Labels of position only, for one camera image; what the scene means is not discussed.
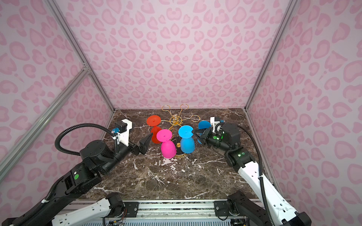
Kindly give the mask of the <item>blue wine glass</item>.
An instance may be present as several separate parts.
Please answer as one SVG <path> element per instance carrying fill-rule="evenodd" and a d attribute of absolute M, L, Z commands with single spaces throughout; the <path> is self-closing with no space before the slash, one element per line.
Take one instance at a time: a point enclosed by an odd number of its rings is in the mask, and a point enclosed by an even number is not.
<path fill-rule="evenodd" d="M 182 126 L 178 130 L 178 134 L 181 138 L 181 150 L 187 154 L 192 153 L 195 150 L 195 141 L 192 138 L 192 131 L 193 128 L 189 125 Z"/>
<path fill-rule="evenodd" d="M 208 122 L 208 121 L 201 121 L 201 122 L 199 122 L 199 124 L 198 124 L 198 129 L 199 129 L 199 130 L 209 129 L 209 128 L 211 128 L 211 129 L 210 129 L 207 137 L 211 137 L 211 135 L 212 135 L 212 125 L 211 125 L 211 123 Z"/>

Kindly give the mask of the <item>blue wine glass front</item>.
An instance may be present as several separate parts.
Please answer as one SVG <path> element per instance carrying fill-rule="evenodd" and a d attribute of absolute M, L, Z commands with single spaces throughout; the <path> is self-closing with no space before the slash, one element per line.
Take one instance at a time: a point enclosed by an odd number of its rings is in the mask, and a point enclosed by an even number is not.
<path fill-rule="evenodd" d="M 195 150 L 195 141 L 192 138 L 192 131 L 193 128 L 189 125 L 182 126 L 178 130 L 178 134 L 181 138 L 181 150 L 187 154 L 192 153 Z"/>

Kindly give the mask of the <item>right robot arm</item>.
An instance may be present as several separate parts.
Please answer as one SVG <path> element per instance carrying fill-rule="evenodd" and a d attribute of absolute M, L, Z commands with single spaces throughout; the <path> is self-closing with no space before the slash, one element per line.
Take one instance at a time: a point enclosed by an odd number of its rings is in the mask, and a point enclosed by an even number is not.
<path fill-rule="evenodd" d="M 193 135 L 201 144 L 224 151 L 227 164 L 232 167 L 252 188 L 263 207 L 237 191 L 227 197 L 229 214 L 240 214 L 247 217 L 257 226 L 310 226 L 312 220 L 305 212 L 298 212 L 277 191 L 263 173 L 261 153 L 255 144 L 255 158 L 240 144 L 240 132 L 244 131 L 256 141 L 244 127 L 234 123 L 220 122 L 215 127 L 193 130 Z"/>

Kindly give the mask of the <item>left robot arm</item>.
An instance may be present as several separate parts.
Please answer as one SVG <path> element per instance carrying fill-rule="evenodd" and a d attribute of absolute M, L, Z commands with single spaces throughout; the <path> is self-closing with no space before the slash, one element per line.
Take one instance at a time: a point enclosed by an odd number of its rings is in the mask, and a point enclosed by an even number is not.
<path fill-rule="evenodd" d="M 99 184 L 101 177 L 110 173 L 128 153 L 146 153 L 151 139 L 149 134 L 138 146 L 116 144 L 115 151 L 102 140 L 90 142 L 80 151 L 82 162 L 59 178 L 42 201 L 24 215 L 6 219 L 3 225 L 50 226 L 61 210 Z"/>

